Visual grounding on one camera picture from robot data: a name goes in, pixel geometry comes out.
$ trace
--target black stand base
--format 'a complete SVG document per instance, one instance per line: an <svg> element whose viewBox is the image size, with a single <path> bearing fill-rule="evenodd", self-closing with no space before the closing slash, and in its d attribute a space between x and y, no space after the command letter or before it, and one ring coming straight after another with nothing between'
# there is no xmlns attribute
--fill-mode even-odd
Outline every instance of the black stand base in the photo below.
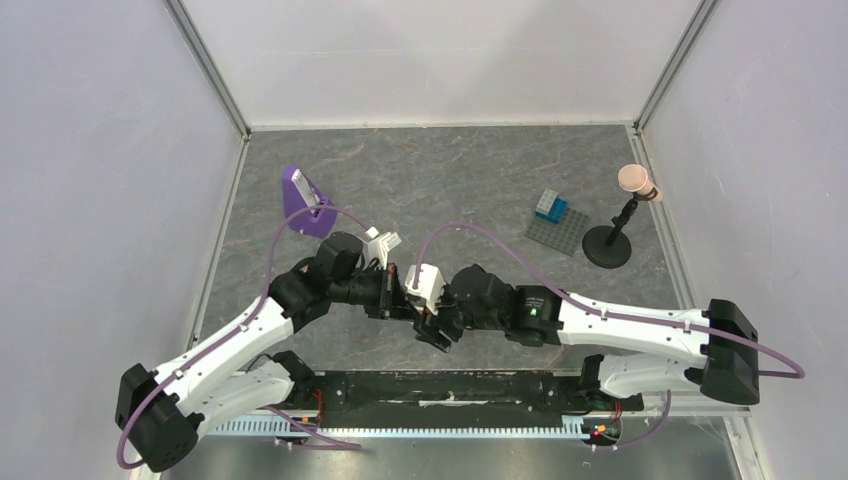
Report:
<svg viewBox="0 0 848 480"><path fill-rule="evenodd" d="M602 268L612 269L624 265L633 252L630 240L623 233L619 233L612 245L607 246L607 239L613 229L609 225L599 225L583 236L583 253L590 262Z"/></svg>

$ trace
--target purple 3d printed holder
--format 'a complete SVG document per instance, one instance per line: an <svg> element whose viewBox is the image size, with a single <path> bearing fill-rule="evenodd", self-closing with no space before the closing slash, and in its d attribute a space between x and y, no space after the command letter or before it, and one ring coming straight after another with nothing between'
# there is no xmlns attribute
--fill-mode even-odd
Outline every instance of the purple 3d printed holder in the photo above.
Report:
<svg viewBox="0 0 848 480"><path fill-rule="evenodd" d="M298 170L300 169L293 165L290 165L283 170L283 212L286 217L301 208L311 207L314 205L314 203L307 203L292 180ZM318 187L312 183L312 180L303 174L302 170L300 171L300 174L303 175L303 179L305 179L309 184L309 188L312 192L314 192L314 196L318 198L318 205L333 204L333 202L330 201L330 197L321 193L321 191L318 190ZM317 213L313 213L311 215L304 213L292 220L291 223L289 223L289 228L295 232L309 235L310 237L326 238L327 235L330 234L330 230L333 229L333 225L336 223L336 216L337 212L333 210L318 210Z"/></svg>

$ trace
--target blue lego brick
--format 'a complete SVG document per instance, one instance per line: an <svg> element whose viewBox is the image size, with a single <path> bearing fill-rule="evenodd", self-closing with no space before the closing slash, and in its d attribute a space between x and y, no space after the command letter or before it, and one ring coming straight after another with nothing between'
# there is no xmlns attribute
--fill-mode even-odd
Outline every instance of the blue lego brick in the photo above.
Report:
<svg viewBox="0 0 848 480"><path fill-rule="evenodd" d="M547 220L553 224L558 224L560 220L562 220L562 216L565 214L566 208L568 208L568 202L566 202L562 198L557 198L556 200L554 200L554 204L547 215L541 214L536 211L536 216L541 218L542 220Z"/></svg>

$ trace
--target gray lego baseplate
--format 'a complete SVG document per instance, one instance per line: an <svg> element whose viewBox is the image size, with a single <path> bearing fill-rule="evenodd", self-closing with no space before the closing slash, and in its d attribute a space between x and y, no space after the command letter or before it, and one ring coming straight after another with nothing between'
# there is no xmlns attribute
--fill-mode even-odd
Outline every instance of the gray lego baseplate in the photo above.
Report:
<svg viewBox="0 0 848 480"><path fill-rule="evenodd" d="M524 236L558 252L574 256L587 226L589 216L572 208L565 210L558 224L543 220L533 212Z"/></svg>
<svg viewBox="0 0 848 480"><path fill-rule="evenodd" d="M556 192L546 188L542 193L542 198L539 199L539 203L536 204L536 211L542 215L547 215L551 211L551 207L554 206L554 201L556 201Z"/></svg>

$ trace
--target small white object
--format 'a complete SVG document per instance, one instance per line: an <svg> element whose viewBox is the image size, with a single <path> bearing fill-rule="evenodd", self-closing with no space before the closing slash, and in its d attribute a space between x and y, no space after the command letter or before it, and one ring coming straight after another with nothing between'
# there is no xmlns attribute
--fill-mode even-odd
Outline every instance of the small white object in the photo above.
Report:
<svg viewBox="0 0 848 480"><path fill-rule="evenodd" d="M380 231L374 227L369 228L365 231L365 236L368 237L369 240L374 240L377 238L377 235L380 234Z"/></svg>
<svg viewBox="0 0 848 480"><path fill-rule="evenodd" d="M389 264L389 252L400 245L400 243L400 236L395 232L386 232L372 238L367 245L368 261L370 262L372 259L376 258L380 262L380 266L386 268Z"/></svg>
<svg viewBox="0 0 848 480"><path fill-rule="evenodd" d="M415 278L415 265L409 267L406 272L406 280L404 286L406 293L413 298L413 305L419 312L423 312L424 308L430 311L433 315L438 315L439 311L436 304L439 302L439 297L442 295L442 289L445 286L445 279L442 277L442 272L438 267L433 265L422 264L421 274L418 276L418 288L412 286Z"/></svg>
<svg viewBox="0 0 848 480"><path fill-rule="evenodd" d="M306 177L303 175L303 172L300 169L296 169L292 174L292 183L295 188L297 188L297 193L300 194L301 198L303 198L304 203L308 207L314 207L318 205L321 201L318 198L318 194L315 193L315 190L309 185L309 181L306 180Z"/></svg>

